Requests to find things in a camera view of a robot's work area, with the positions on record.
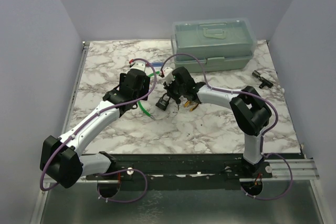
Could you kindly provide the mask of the black Kaijing padlock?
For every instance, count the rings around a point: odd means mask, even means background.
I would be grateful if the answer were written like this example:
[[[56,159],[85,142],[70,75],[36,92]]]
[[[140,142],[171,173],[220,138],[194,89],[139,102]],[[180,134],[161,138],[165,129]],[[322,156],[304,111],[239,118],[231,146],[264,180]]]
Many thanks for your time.
[[[162,111],[166,111],[168,105],[170,102],[170,98],[165,99],[164,97],[159,98],[158,102],[155,104],[157,108],[159,108]]]

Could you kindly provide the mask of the black head silver key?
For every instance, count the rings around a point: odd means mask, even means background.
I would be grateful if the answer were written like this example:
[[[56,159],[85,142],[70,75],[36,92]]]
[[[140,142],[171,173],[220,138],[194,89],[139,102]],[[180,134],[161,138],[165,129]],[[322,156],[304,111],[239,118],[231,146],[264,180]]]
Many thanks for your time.
[[[178,99],[178,100],[176,101],[177,110],[179,110],[179,109],[180,109],[180,104],[181,104],[181,101],[180,101],[180,99]]]

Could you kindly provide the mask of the green cable lock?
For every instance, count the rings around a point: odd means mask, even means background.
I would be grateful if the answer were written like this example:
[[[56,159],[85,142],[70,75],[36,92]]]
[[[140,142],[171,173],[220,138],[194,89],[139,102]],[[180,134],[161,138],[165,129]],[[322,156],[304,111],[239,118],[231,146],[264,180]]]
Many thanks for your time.
[[[159,72],[156,71],[155,73],[151,73],[151,74],[148,75],[148,77],[151,78],[151,77],[154,76],[155,74],[159,74]],[[146,116],[148,116],[149,118],[155,120],[155,117],[154,117],[150,112],[148,112],[147,109],[145,109],[145,108],[143,107],[143,105],[142,105],[142,103],[141,103],[140,101],[138,101],[138,107],[141,109],[141,111],[142,111]]]

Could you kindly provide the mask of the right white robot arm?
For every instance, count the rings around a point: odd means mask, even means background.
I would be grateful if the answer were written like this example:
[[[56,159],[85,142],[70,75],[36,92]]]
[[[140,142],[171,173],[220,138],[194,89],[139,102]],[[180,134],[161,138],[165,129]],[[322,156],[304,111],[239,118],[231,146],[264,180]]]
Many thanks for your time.
[[[229,91],[211,88],[206,82],[195,82],[184,67],[174,70],[166,67],[161,70],[160,76],[164,78],[167,96],[176,104],[180,104],[181,97],[184,97],[190,103],[213,104],[230,109],[238,127],[244,133],[241,171],[249,178],[259,174],[260,164],[264,159],[262,133],[269,124],[272,112],[253,87]]]

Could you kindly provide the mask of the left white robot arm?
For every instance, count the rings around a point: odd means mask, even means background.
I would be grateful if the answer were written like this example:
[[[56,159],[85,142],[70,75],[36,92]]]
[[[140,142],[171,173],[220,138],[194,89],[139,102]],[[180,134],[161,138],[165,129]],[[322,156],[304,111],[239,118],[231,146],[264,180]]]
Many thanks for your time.
[[[119,85],[108,91],[98,106],[77,126],[60,137],[47,137],[40,159],[42,175],[69,188],[84,176],[100,174],[104,179],[116,175],[112,156],[105,152],[85,155],[94,138],[127,111],[136,109],[139,100],[147,99],[150,78],[145,68],[131,68],[120,74]]]

